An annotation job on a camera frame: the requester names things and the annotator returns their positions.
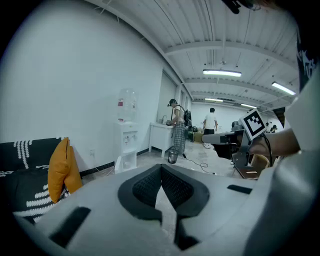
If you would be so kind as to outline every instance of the ceiling beam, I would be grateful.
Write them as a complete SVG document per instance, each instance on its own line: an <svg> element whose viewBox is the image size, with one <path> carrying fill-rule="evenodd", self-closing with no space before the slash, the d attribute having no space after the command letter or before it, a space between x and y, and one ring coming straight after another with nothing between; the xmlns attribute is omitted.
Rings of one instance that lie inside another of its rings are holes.
<svg viewBox="0 0 320 256"><path fill-rule="evenodd" d="M223 46L231 49L244 50L249 52L258 53L264 55L266 58L282 62L289 67L298 70L298 65L286 59L285 57L278 55L270 50L263 49L250 44L243 44L241 42L229 42L226 41L225 45L223 41L206 41L206 42L190 42L185 44L180 44L167 48L164 52L167 56L185 53L194 50L220 50L223 49Z"/></svg>
<svg viewBox="0 0 320 256"><path fill-rule="evenodd" d="M216 84L218 81L217 78L214 79L186 79L184 84L194 86L196 84ZM277 98L283 96L280 92L276 92L258 85L253 85L250 83L240 82L240 81L234 81L234 80L226 80L226 79L219 79L219 85L230 85L230 86L239 86L247 89L256 90L262 93L270 94L272 96L275 96ZM284 96L282 99L286 102L291 103L292 99L289 96Z"/></svg>
<svg viewBox="0 0 320 256"><path fill-rule="evenodd" d="M173 62L170 60L170 58L165 54L163 49L159 46L156 40L155 34L150 31L148 26L143 23L141 20L139 20L137 17L135 17L129 10L127 10L124 6L122 6L119 1L112 1L109 0L86 0L89 3L92 3L98 7L101 7L103 9L106 9L108 12L116 15L117 17L121 18L123 21L128 23L131 27L133 27L136 31L138 31L141 35L144 36L145 39L147 39L154 48L162 55L162 57L166 60L166 62L169 64L169 66L173 69L174 73L177 75L177 77L181 80L182 84L184 84L184 78L180 74L179 70L175 67ZM189 96L192 98L192 95L188 88L184 86L185 90L188 92Z"/></svg>
<svg viewBox="0 0 320 256"><path fill-rule="evenodd" d="M228 94L224 94L224 93L211 93L211 92L195 92L192 91L192 96L194 98L197 97L215 97L215 98L224 98L224 99L229 99L229 100L234 100L237 101L236 103L244 103L244 104L249 104L257 107L257 106L262 106L264 105L264 107L266 108L272 108L273 105L272 104L268 104L268 103L264 103L260 100L256 100L256 99L252 99L252 98L246 98L246 97L239 97L239 96L235 96L235 95L228 95Z"/></svg>

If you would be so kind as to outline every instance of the concrete floor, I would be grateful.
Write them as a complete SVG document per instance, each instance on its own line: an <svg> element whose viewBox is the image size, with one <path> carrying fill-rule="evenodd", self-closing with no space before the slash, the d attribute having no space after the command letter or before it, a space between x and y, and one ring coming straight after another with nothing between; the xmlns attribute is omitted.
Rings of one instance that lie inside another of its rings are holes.
<svg viewBox="0 0 320 256"><path fill-rule="evenodd" d="M185 143L184 153L188 159L193 160L198 164L200 163L208 164L208 168L203 168L203 169L209 173L215 172L216 175L219 175L219 176L234 177L234 178L242 179L240 174L237 171L234 171L233 165L230 164L231 163L230 160L219 158L216 151L214 151L213 149L204 148L202 143L198 143L198 142L192 143L187 140ZM136 158L136 162L137 162L137 167L150 166L155 163L169 165L168 152L166 152L164 158L161 158L161 151L153 149L151 152L147 152L139 155ZM196 165L195 163L184 159L182 155L178 157L175 165L204 173L204 171L201 169L199 165ZM102 172L95 172L93 174L84 176L82 178L82 183L85 185L88 182L93 181L95 179L99 179L106 175L114 175L114 174L115 174L115 171L113 170L113 167L110 167L110 168L104 169ZM171 203L169 202L162 187L158 192L155 208L162 212L163 232L167 234L168 239L170 241L173 241L174 235L175 235L175 229L176 229L177 214L174 208L172 207Z"/></svg>

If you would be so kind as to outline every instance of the baseboard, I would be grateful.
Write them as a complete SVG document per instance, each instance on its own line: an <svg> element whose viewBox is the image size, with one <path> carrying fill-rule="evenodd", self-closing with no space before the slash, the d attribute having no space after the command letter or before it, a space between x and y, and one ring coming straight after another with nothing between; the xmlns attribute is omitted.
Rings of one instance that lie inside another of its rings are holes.
<svg viewBox="0 0 320 256"><path fill-rule="evenodd" d="M149 150L149 149L147 148L147 149L144 149L144 150L142 150L142 151L139 151L139 152L136 153L136 155L139 156L139 155L141 155L141 154L143 154L143 153L148 152L148 150ZM83 176L86 176L86 175L94 174L94 173L98 172L98 170L99 170L99 171L102 171L102 170L107 169L107 168L109 168L109 167L113 167L114 165L115 165L115 162L113 161L113 162L109 162L109 163L100 165L100 166L98 166L97 168L92 168L92 169L89 169L89 170L84 170L84 171L81 171L81 172L80 172L80 176L83 177Z"/></svg>

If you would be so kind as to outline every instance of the black cable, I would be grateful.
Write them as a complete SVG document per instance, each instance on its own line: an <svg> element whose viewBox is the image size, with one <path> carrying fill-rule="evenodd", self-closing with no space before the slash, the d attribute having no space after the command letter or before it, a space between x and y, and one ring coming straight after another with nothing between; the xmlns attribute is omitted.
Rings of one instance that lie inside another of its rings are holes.
<svg viewBox="0 0 320 256"><path fill-rule="evenodd" d="M268 140L267 136L264 133L262 133L260 136L264 138L265 143L266 143L266 145L268 147L269 157L270 157L270 167L272 167L272 152L271 152L270 141Z"/></svg>
<svg viewBox="0 0 320 256"><path fill-rule="evenodd" d="M188 159L185 154L182 154L182 156L183 156L186 160L191 161L191 162L194 162L197 166L200 166L201 169L202 169L202 171L204 171L205 173L216 175L215 172L208 172L208 171L204 170L204 168L208 168L208 167L209 167L209 165L208 165L207 163L202 162L202 163L198 164L198 163L196 163L195 161L192 161L192 160Z"/></svg>

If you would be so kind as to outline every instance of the ceiling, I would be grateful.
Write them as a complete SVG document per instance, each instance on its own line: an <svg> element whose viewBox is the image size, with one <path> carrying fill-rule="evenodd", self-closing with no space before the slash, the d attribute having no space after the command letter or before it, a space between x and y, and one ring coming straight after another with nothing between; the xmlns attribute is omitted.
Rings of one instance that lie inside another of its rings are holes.
<svg viewBox="0 0 320 256"><path fill-rule="evenodd" d="M223 99L261 111L290 105L299 93L296 27L279 10L240 8L221 0L87 0L118 16L147 39L171 65L194 102ZM203 75L204 69L241 77Z"/></svg>

